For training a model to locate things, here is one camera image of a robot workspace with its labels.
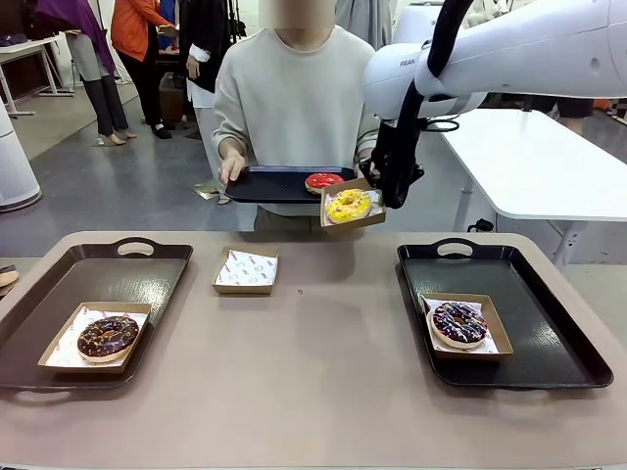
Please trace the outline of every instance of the white printed paper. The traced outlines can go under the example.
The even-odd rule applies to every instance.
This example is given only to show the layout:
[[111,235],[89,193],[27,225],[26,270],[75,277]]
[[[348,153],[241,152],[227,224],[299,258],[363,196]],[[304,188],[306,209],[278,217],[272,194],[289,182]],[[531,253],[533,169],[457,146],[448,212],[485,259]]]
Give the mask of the white printed paper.
[[[381,204],[381,193],[380,193],[380,191],[376,191],[376,190],[372,189],[372,190],[365,191],[365,192],[370,197],[371,206],[370,206],[370,212],[364,218],[372,217],[374,215],[378,215],[378,214],[382,213],[383,212],[383,206]],[[326,226],[328,226],[328,225],[337,225],[336,223],[334,223],[331,220],[329,220],[329,217],[326,214],[326,207],[329,204],[331,204],[331,200],[332,199],[333,198],[327,194],[326,195],[326,199],[324,200],[324,225],[326,225]]]
[[271,286],[276,278],[278,259],[252,253],[229,251],[217,276],[220,286]]
[[433,327],[431,326],[431,315],[433,311],[440,306],[441,304],[457,304],[462,306],[469,306],[473,310],[481,313],[481,304],[476,304],[473,302],[455,302],[455,301],[436,301],[434,299],[427,299],[423,297],[424,301],[429,305],[429,312],[427,314],[427,324],[429,326],[429,336],[431,337],[431,342],[433,343],[433,349],[436,351],[442,351],[445,353],[469,353],[469,354],[495,354],[499,353],[499,349],[497,348],[496,343],[492,339],[492,334],[490,333],[490,328],[488,328],[488,332],[486,333],[486,340],[483,344],[477,348],[473,348],[471,350],[460,350],[458,348],[453,348],[447,344],[445,344],[442,340],[440,340],[434,333]]
[[111,362],[94,363],[84,359],[78,353],[76,345],[80,334],[94,321],[109,318],[110,316],[126,316],[137,322],[139,331],[148,315],[145,313],[126,313],[123,311],[92,310],[84,306],[74,318],[72,325],[63,334],[55,349],[46,360],[46,365],[53,367],[118,367],[124,362],[125,356]]

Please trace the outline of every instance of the white robotic arm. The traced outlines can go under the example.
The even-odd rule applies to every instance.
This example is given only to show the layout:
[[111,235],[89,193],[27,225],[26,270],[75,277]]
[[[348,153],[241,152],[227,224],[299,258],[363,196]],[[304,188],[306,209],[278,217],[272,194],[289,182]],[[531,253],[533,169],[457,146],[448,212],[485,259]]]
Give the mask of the white robotic arm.
[[447,0],[432,43],[384,47],[366,68],[365,103],[384,121],[373,156],[381,177],[368,179],[383,186],[392,208],[421,176],[420,170],[409,181],[402,176],[409,167],[398,160],[415,166],[413,155],[401,154],[410,151],[407,134],[419,135],[427,118],[471,111],[486,92],[627,96],[627,0],[537,0],[459,30],[470,3]]

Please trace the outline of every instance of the black shoe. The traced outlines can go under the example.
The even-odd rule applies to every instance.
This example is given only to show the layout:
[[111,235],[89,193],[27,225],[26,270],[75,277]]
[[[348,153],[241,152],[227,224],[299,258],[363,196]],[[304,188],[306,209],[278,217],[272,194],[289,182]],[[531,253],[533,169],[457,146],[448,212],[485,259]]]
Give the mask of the black shoe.
[[172,138],[172,134],[170,134],[165,127],[161,127],[159,129],[153,127],[153,134],[155,134],[157,138],[159,139],[171,139]]

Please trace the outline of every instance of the foot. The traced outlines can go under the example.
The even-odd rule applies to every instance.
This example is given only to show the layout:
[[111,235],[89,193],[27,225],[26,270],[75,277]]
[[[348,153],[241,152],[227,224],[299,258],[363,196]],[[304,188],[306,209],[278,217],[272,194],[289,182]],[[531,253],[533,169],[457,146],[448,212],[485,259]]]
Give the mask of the foot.
[[125,140],[121,140],[116,134],[108,135],[107,139],[114,145],[124,145],[126,143]]
[[129,129],[117,130],[116,132],[123,135],[126,139],[137,138],[137,134],[133,134]]
[[159,139],[171,139],[172,138],[172,134],[170,134],[168,132],[168,130],[165,127],[153,127],[153,134],[155,134],[157,136],[157,138]]

